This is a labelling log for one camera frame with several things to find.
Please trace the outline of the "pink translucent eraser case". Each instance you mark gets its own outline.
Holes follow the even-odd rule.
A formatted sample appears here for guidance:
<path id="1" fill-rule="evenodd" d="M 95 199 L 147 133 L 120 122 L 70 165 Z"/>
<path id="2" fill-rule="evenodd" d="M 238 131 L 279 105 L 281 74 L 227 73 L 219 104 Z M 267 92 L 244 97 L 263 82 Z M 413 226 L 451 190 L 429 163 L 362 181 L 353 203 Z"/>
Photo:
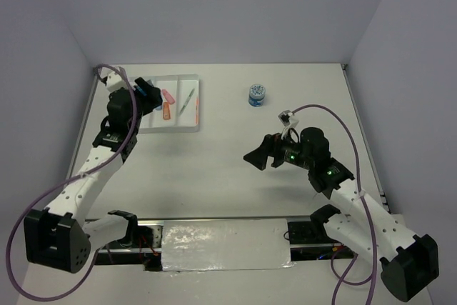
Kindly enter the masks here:
<path id="1" fill-rule="evenodd" d="M 167 102 L 170 105 L 176 103 L 174 96 L 169 91 L 167 91 L 166 89 L 162 89 L 161 93 L 165 99 L 165 102 Z"/>

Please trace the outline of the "orange eraser case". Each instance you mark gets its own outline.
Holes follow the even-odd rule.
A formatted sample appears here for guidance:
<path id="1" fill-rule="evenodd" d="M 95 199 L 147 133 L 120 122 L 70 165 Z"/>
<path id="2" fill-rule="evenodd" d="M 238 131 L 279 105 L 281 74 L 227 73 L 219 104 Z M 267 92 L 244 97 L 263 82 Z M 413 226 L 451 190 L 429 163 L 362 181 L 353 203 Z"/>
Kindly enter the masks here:
<path id="1" fill-rule="evenodd" d="M 171 119 L 171 110 L 169 102 L 164 102 L 162 106 L 162 118 L 164 121 L 168 121 Z"/>

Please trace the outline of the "green pen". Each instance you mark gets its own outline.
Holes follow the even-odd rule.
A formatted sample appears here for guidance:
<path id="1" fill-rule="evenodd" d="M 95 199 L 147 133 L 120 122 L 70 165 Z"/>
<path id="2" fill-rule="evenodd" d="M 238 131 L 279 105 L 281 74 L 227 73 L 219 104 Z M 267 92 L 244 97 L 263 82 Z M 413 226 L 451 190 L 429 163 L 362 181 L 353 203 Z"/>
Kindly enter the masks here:
<path id="1" fill-rule="evenodd" d="M 195 92 L 195 88 L 193 88 L 193 89 L 190 91 L 189 95 L 186 97 L 186 100 L 185 100 L 184 104 L 182 105 L 182 107 L 181 107 L 181 109 L 180 109 L 180 111 L 179 111 L 179 116 L 181 116 L 182 113 L 184 113 L 186 107 L 189 105 L 189 102 L 190 102 L 192 96 L 194 95 L 194 92 Z"/>

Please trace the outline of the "orange highlighter pen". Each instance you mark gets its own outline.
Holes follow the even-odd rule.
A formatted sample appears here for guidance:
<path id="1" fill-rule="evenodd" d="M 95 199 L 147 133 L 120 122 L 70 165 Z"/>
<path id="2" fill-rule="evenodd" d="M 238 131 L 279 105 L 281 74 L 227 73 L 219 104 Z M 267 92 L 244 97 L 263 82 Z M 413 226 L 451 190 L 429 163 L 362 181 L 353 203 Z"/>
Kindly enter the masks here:
<path id="1" fill-rule="evenodd" d="M 195 106 L 195 123 L 199 124 L 199 97 L 196 97 L 196 106 Z"/>

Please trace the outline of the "blue paint jar white lid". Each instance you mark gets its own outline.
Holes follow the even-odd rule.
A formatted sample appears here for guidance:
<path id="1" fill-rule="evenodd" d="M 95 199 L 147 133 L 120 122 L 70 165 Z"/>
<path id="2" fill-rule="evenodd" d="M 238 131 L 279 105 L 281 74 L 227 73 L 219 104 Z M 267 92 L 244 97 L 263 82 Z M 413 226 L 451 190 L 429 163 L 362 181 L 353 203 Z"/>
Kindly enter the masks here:
<path id="1" fill-rule="evenodd" d="M 253 107 L 260 107 L 266 96 L 266 88 L 261 84 L 253 84 L 248 90 L 248 102 Z"/>

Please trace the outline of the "blue jar sideways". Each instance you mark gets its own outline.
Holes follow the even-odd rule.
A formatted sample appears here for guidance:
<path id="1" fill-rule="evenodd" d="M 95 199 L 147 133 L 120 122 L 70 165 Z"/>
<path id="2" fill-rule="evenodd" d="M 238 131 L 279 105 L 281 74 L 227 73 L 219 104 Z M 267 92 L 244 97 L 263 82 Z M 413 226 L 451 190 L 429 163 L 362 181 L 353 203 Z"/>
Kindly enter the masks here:
<path id="1" fill-rule="evenodd" d="M 152 89 L 153 86 L 145 83 L 145 84 L 137 84 L 136 89 L 138 90 L 139 93 L 141 93 L 144 97 L 152 95 Z"/>

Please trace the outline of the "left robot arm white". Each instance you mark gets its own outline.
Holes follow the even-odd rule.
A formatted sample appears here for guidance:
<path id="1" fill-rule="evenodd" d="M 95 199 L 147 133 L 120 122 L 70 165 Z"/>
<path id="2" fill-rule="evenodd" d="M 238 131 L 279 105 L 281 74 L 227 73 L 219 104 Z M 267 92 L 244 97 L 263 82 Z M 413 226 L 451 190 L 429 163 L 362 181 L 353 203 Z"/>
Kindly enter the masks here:
<path id="1" fill-rule="evenodd" d="M 86 217 L 109 179 L 133 151 L 142 117 L 161 104 L 160 89 L 142 78 L 135 79 L 132 90 L 122 86 L 111 91 L 108 114 L 77 179 L 44 209 L 32 209 L 25 216 L 29 262 L 75 274 L 91 253 L 112 241 L 125 247 L 138 242 L 138 219 L 132 213 L 112 210 L 90 223 Z"/>

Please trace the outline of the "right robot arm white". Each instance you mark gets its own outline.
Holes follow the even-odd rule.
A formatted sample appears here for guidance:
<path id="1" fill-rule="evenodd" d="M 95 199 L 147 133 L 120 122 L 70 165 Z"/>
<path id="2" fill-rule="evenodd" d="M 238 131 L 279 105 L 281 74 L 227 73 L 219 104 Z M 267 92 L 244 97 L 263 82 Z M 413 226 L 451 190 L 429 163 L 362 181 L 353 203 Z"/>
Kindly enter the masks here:
<path id="1" fill-rule="evenodd" d="M 311 235 L 317 241 L 333 239 L 361 258 L 374 263 L 381 281 L 399 301 L 408 302 L 439 275 L 438 244 L 428 234 L 410 230 L 365 191 L 354 175 L 331 156 L 328 139 L 314 127 L 289 135 L 267 134 L 244 161 L 263 171 L 284 163 L 307 170 L 314 190 L 329 203 L 314 211 Z"/>

